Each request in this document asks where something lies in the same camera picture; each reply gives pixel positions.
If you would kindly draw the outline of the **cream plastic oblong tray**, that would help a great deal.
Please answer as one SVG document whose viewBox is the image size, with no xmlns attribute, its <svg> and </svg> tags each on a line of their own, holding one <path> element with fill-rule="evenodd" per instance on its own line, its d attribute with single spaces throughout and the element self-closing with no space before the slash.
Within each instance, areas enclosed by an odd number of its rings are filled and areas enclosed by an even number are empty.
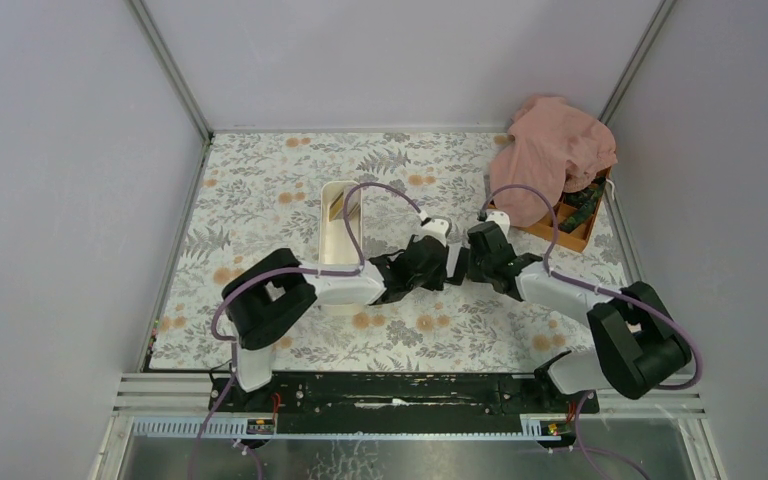
<svg viewBox="0 0 768 480">
<path fill-rule="evenodd" d="M 359 262 L 359 255 L 349 238 L 348 230 L 344 220 L 328 220 L 328 207 L 331 200 L 346 186 L 355 187 L 358 182 L 351 180 L 332 181 L 323 185 L 320 195 L 320 224 L 319 224 L 319 250 L 318 259 L 320 264 L 325 265 L 356 265 Z M 360 190 L 356 191 L 360 196 L 360 212 L 349 219 L 349 226 L 355 235 L 358 244 L 362 246 L 362 199 Z M 363 310 L 363 306 L 358 304 L 343 305 L 324 305 L 320 307 L 323 312 L 335 316 L 354 316 Z"/>
</svg>

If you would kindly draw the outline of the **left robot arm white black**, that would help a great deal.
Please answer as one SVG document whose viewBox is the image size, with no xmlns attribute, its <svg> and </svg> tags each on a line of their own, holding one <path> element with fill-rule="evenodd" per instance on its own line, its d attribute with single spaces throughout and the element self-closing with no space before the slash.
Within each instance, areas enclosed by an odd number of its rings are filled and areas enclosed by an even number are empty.
<svg viewBox="0 0 768 480">
<path fill-rule="evenodd" d="M 272 345 L 306 312 L 319 306 L 386 305 L 417 289 L 441 291 L 456 273 L 459 245 L 432 236 L 411 239 L 406 248 L 361 265 L 299 261 L 288 248 L 270 253 L 222 291 L 214 314 L 226 315 L 236 333 L 231 372 L 245 392 L 272 379 Z"/>
</svg>

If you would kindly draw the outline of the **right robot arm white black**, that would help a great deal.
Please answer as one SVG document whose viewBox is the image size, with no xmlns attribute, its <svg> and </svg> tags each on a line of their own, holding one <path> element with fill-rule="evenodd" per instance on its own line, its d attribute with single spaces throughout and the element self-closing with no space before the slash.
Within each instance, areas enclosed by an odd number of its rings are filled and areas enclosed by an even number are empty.
<svg viewBox="0 0 768 480">
<path fill-rule="evenodd" d="M 538 304 L 588 326 L 593 347 L 563 352 L 534 370 L 545 391 L 573 395 L 612 388 L 637 400 L 693 359 L 654 289 L 638 281 L 618 292 L 546 268 L 542 257 L 519 255 L 497 223 L 467 233 L 467 277 L 514 300 Z"/>
</svg>

